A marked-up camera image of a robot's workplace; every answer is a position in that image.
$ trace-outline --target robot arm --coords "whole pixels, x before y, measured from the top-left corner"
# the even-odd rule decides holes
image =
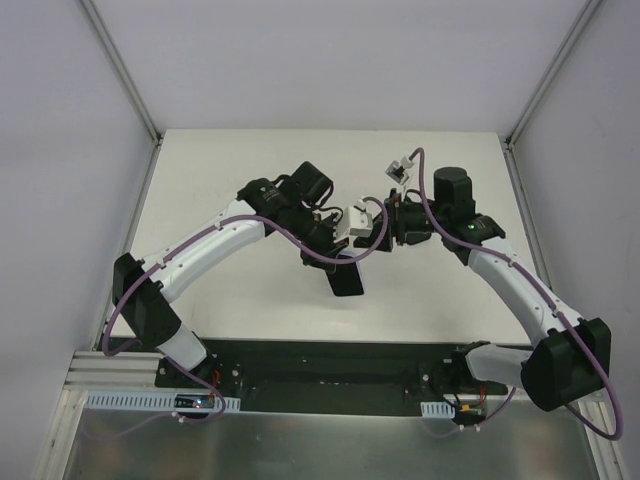
[[[275,182],[265,178],[249,182],[221,213],[174,245],[137,261],[129,253],[116,260],[113,303],[118,304],[131,285],[153,268],[149,278],[124,304],[122,316],[143,345],[159,350],[193,375],[209,381],[216,367],[215,358],[170,304],[210,268],[273,232],[254,219],[234,221],[224,228],[221,223],[242,215],[258,215],[286,229],[314,252],[336,258],[348,246],[349,236],[371,232],[371,216],[360,202],[340,216],[321,218],[317,211],[332,189],[333,182],[309,162]],[[176,253],[165,264],[164,259],[171,252]],[[336,272],[336,265],[305,253],[301,257],[305,265],[327,274]]]
[[[400,185],[408,181],[409,161],[395,162],[387,174]],[[390,217],[385,242],[379,248],[393,249],[399,245],[428,240],[436,228],[429,219],[422,201],[413,201],[408,193],[392,190],[385,206]],[[600,376],[556,316],[562,311],[568,323],[586,343],[605,372],[609,370],[611,333],[599,319],[586,321],[544,286],[526,267],[514,264],[516,252],[505,238],[505,232],[486,215],[475,210],[472,183],[462,168],[441,168],[434,173],[434,199],[428,200],[435,221],[454,240],[469,246],[484,247],[500,256],[461,246],[443,236],[445,247],[460,261],[480,275],[505,302],[526,331],[533,351],[499,347],[488,342],[465,346],[455,355],[463,376],[480,381],[493,381],[524,388],[542,410],[550,411],[566,405],[603,387]],[[374,234],[379,231],[380,218],[374,219]],[[356,246],[369,245],[368,239],[356,241]],[[553,299],[555,308],[542,295]]]

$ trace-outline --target white table surface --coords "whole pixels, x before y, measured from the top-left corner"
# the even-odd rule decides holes
[[[429,195],[435,169],[464,167],[478,211],[502,226],[532,266],[493,133],[169,130],[132,254],[139,258],[172,244],[216,215],[248,181],[292,173],[305,160],[335,182],[330,204],[350,205],[364,195],[382,199],[395,186],[385,168],[417,146],[427,153]],[[206,273],[173,307],[205,338],[527,342],[497,295],[437,236],[391,254],[377,252],[360,267],[365,295],[336,298],[325,274],[303,267],[297,249],[274,233]],[[132,334],[119,319],[113,335]]]

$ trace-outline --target metal corner post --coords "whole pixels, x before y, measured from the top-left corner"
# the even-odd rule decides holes
[[[84,14],[89,27],[95,34],[100,47],[107,57],[109,65],[111,65],[111,68],[118,78],[124,93],[127,95],[131,106],[140,118],[140,121],[143,123],[147,133],[155,144],[159,143],[161,133],[158,130],[156,123],[153,121],[153,118],[151,118],[151,114],[149,113],[149,110],[147,109],[147,106],[145,105],[129,70],[124,63],[120,52],[118,52],[113,38],[109,34],[109,30],[107,29],[100,12],[95,6],[95,3],[93,0],[76,0],[76,3]]]
[[[576,45],[582,38],[584,32],[587,30],[587,27],[591,24],[591,21],[595,18],[596,13],[604,3],[605,0],[587,0],[585,5],[582,7],[582,10],[580,10],[580,13],[571,25],[569,32],[560,44],[556,54],[553,56],[551,63],[534,88],[533,94],[527,101],[514,127],[511,129],[509,135],[507,135],[507,145],[513,146],[518,141],[527,127],[527,124],[531,120],[531,117],[544,99],[549,87],[557,78],[558,73],[562,70],[562,67],[565,65],[566,61],[575,50]]]
[[[118,246],[118,255],[122,255],[127,252],[131,245],[133,244],[133,239],[136,234],[136,229],[138,228],[138,222],[140,221],[140,216],[142,215],[142,208],[144,207],[144,201],[147,198],[147,193],[149,191],[149,186],[151,185],[151,178],[153,177],[153,171],[155,170],[156,163],[158,161],[158,156],[160,155],[160,150],[162,149],[162,141],[163,137],[159,138],[158,143],[153,146],[151,154],[149,156],[149,160],[147,163],[147,167],[142,178],[142,182],[138,188],[138,193],[136,195],[135,203],[132,205],[132,208],[129,212],[128,222],[127,222],[127,233],[124,238],[121,240]],[[102,313],[98,320],[96,321],[96,326],[94,329],[93,342],[91,347],[95,350],[99,348],[100,339],[102,338],[102,332],[104,330],[104,326],[108,320],[109,314],[113,308],[111,305],[111,288],[109,288],[109,295],[105,298],[104,308],[102,309]]]
[[[524,231],[527,235],[529,250],[531,250],[531,256],[533,257],[536,273],[549,288],[552,288],[549,271],[547,270],[547,265],[542,254],[538,232],[536,230],[535,222],[533,221],[533,214],[531,212],[531,207],[529,206],[529,200],[527,199],[524,184],[520,177],[520,172],[518,171],[513,148],[506,140],[501,140],[500,143],[502,146],[502,154],[507,165],[507,171],[509,172],[509,178],[511,179],[511,186],[513,187],[513,192],[516,195],[516,203],[518,205],[518,210],[520,210],[520,217],[524,224]]]

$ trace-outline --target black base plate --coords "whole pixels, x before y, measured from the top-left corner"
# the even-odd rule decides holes
[[[420,402],[441,401],[434,386],[440,394],[478,394],[481,385],[449,382],[443,360],[461,344],[203,341],[217,355],[220,391],[247,411],[420,416]],[[112,339],[111,348],[121,342]],[[202,388],[165,362],[160,368],[157,387]],[[486,385],[488,395],[507,393],[504,385]]]

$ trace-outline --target white enclosure panel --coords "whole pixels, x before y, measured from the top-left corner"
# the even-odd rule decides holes
[[[505,135],[585,0],[97,0],[165,128]]]
[[[0,65],[0,476],[26,479],[151,144],[75,2],[2,2]]]
[[[553,287],[613,332],[622,446],[640,475],[640,3],[605,2],[517,144]]]

